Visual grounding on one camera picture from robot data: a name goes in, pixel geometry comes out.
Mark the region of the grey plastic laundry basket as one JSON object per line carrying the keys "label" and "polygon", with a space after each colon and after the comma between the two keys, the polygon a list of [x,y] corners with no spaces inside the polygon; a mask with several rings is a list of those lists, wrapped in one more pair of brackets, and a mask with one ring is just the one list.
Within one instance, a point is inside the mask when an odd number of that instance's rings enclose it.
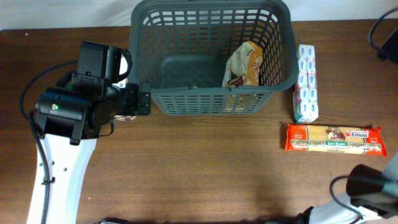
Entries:
{"label": "grey plastic laundry basket", "polygon": [[[259,83],[225,88],[227,61],[247,41],[262,50]],[[148,83],[165,114],[259,111],[299,75],[290,11],[281,0],[142,1],[132,11],[131,83]]]}

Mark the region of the orange brown snack bag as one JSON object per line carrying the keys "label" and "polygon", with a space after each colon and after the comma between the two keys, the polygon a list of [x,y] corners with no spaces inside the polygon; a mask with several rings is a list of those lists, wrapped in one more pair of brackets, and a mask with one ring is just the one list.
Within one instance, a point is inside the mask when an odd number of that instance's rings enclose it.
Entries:
{"label": "orange brown snack bag", "polygon": [[258,86],[262,49],[252,41],[243,42],[227,60],[222,86]]}

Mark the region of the Kleenex tissue multipack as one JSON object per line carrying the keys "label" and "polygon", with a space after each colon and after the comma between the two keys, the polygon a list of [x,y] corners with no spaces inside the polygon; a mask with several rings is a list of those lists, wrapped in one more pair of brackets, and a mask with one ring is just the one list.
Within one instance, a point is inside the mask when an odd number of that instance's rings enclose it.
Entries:
{"label": "Kleenex tissue multipack", "polygon": [[294,120],[298,124],[310,124],[319,115],[315,47],[300,44],[297,57],[298,79],[293,94]]}

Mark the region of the San Remo spaghetti packet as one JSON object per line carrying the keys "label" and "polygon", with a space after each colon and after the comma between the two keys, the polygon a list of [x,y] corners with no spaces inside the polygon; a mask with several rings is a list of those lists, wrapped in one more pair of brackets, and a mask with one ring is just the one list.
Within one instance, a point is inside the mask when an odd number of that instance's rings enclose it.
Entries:
{"label": "San Remo spaghetti packet", "polygon": [[286,151],[387,156],[380,128],[287,124]]}

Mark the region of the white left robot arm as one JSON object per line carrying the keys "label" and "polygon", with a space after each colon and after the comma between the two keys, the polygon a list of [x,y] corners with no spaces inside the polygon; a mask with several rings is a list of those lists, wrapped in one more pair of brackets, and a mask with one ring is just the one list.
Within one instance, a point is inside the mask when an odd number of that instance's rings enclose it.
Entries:
{"label": "white left robot arm", "polygon": [[151,111],[150,85],[127,82],[128,50],[84,42],[76,64],[27,115],[37,146],[29,223],[75,223],[101,128]]}

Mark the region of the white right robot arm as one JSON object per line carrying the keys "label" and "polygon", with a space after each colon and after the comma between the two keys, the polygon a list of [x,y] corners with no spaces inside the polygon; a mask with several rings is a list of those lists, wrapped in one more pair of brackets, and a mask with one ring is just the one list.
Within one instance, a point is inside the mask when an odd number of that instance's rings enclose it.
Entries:
{"label": "white right robot arm", "polygon": [[[331,127],[320,139],[309,135],[309,125],[290,124],[286,148],[386,155],[379,128],[347,129],[343,136],[338,135],[338,130]],[[383,171],[359,164],[350,174],[335,177],[330,182],[329,193],[331,201],[309,207],[295,217],[294,223],[364,223],[394,217],[397,215],[397,159],[391,160]]]}

